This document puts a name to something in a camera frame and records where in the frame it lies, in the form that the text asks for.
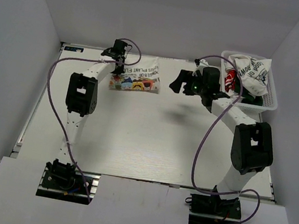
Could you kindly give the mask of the white cartoon print t-shirt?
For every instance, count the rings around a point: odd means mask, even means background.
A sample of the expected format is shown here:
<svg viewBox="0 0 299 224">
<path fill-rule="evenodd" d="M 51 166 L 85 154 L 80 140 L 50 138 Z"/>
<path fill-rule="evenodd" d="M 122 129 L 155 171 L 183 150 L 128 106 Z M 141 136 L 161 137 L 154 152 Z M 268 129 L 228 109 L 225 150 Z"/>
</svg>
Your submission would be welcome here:
<svg viewBox="0 0 299 224">
<path fill-rule="evenodd" d="M 133 65 L 124 67 L 124 73 L 110 77 L 109 88 L 121 91 L 160 91 L 160 74 L 158 57 L 142 57 Z"/>
</svg>

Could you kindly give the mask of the white red-print t-shirt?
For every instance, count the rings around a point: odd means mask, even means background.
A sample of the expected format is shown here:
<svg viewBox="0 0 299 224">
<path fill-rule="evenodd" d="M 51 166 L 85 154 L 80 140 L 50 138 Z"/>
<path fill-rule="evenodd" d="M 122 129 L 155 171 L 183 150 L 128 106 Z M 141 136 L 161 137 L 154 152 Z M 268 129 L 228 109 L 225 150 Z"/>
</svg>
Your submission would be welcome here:
<svg viewBox="0 0 299 224">
<path fill-rule="evenodd" d="M 233 91 L 234 94 L 239 94 L 241 90 L 241 85 L 239 78 L 237 77 L 237 73 L 235 70 L 230 69 L 227 72 L 227 75 L 224 79 L 225 84 L 225 91 L 229 94 L 230 91 Z M 242 94 L 241 94 L 241 103 L 243 104 L 252 104 L 256 106 L 262 106 L 263 105 L 263 98 L 261 96 L 255 96 L 251 94 L 247 89 L 243 88 Z"/>
</svg>

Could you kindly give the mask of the white green-lettered t-shirt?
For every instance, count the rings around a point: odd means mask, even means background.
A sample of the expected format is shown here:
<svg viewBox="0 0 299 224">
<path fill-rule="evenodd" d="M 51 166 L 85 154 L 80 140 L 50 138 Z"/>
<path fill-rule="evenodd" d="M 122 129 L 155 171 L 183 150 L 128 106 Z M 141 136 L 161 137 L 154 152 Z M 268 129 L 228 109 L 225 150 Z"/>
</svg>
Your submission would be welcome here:
<svg viewBox="0 0 299 224">
<path fill-rule="evenodd" d="M 228 60 L 235 64 L 241 77 L 242 85 L 254 96 L 268 93 L 268 72 L 272 65 L 271 59 L 258 59 L 243 54 L 231 54 Z"/>
</svg>

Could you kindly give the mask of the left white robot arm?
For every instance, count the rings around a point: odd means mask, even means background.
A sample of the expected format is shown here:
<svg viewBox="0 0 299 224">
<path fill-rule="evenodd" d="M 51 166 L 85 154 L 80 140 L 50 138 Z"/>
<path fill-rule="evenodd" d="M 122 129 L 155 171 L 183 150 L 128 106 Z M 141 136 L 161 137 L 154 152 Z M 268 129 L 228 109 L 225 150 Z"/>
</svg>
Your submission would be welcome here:
<svg viewBox="0 0 299 224">
<path fill-rule="evenodd" d="M 100 63 L 93 64 L 82 73 L 73 73 L 70 76 L 65 100 L 66 136 L 63 138 L 58 158 L 71 161 L 68 149 L 72 149 L 79 142 L 88 116 L 96 109 L 98 85 L 110 73 L 124 73 L 127 47 L 128 43 L 117 39 L 112 47 L 106 48 L 101 53 Z"/>
</svg>

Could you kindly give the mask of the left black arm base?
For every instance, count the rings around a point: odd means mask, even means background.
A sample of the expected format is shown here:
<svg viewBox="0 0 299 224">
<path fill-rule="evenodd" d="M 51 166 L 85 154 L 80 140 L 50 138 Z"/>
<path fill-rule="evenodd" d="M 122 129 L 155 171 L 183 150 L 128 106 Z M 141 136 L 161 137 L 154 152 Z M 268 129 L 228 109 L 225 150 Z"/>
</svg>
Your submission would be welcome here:
<svg viewBox="0 0 299 224">
<path fill-rule="evenodd" d="M 63 164 L 58 159 L 46 163 L 36 196 L 88 205 L 95 196 L 100 176 L 82 176 L 74 164 Z"/>
</svg>

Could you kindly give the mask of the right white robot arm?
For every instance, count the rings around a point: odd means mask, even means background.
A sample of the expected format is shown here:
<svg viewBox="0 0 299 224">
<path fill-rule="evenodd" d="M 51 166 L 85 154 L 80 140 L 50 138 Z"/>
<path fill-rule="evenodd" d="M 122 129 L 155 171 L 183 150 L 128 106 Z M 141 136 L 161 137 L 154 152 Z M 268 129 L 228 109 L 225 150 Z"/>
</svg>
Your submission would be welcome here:
<svg viewBox="0 0 299 224">
<path fill-rule="evenodd" d="M 220 91 L 219 70 L 199 64 L 195 70 L 182 69 L 169 85 L 170 89 L 188 96 L 199 96 L 203 106 L 233 133 L 230 148 L 231 166 L 212 191 L 196 187 L 199 193 L 214 196 L 210 209 L 222 215 L 230 209 L 248 181 L 273 162 L 272 130 L 267 122 L 257 122 L 236 107 L 229 95 Z"/>
</svg>

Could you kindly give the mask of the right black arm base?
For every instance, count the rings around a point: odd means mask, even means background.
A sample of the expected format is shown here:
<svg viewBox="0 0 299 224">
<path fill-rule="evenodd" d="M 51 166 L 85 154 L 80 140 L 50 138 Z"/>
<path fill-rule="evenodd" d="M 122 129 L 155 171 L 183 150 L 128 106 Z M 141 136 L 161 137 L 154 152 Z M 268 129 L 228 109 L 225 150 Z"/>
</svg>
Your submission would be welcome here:
<svg viewBox="0 0 299 224">
<path fill-rule="evenodd" d="M 225 201 L 218 196 L 191 194 L 185 203 L 189 206 L 188 224 L 241 224 L 238 198 Z"/>
</svg>

